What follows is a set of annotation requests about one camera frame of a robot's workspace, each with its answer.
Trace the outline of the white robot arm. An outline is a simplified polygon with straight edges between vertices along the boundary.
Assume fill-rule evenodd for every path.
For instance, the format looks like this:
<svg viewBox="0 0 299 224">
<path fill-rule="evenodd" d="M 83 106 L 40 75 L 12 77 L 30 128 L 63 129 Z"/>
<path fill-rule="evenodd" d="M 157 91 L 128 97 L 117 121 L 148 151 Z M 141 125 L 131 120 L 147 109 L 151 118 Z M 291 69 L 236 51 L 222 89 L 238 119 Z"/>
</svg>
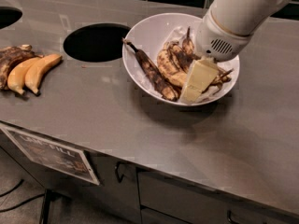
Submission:
<svg viewBox="0 0 299 224">
<path fill-rule="evenodd" d="M 255 31 L 291 0 L 214 0 L 194 34 L 195 52 L 202 56 L 192 62 L 179 100 L 197 103 L 216 77 L 212 60 L 226 62 L 236 57 Z"/>
</svg>

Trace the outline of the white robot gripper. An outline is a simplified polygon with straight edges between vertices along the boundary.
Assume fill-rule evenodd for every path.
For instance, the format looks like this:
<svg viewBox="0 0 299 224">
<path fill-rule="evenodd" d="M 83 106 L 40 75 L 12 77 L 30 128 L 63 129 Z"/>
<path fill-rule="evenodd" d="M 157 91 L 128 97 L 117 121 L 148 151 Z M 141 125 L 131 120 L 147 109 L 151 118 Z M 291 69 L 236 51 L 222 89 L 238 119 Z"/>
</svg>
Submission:
<svg viewBox="0 0 299 224">
<path fill-rule="evenodd" d="M 218 62 L 226 62 L 234 59 L 250 40 L 251 35 L 236 35 L 222 28 L 209 10 L 196 31 L 195 49 Z M 218 66 L 212 61 L 194 60 L 179 101 L 186 105 L 195 104 L 218 73 Z"/>
</svg>

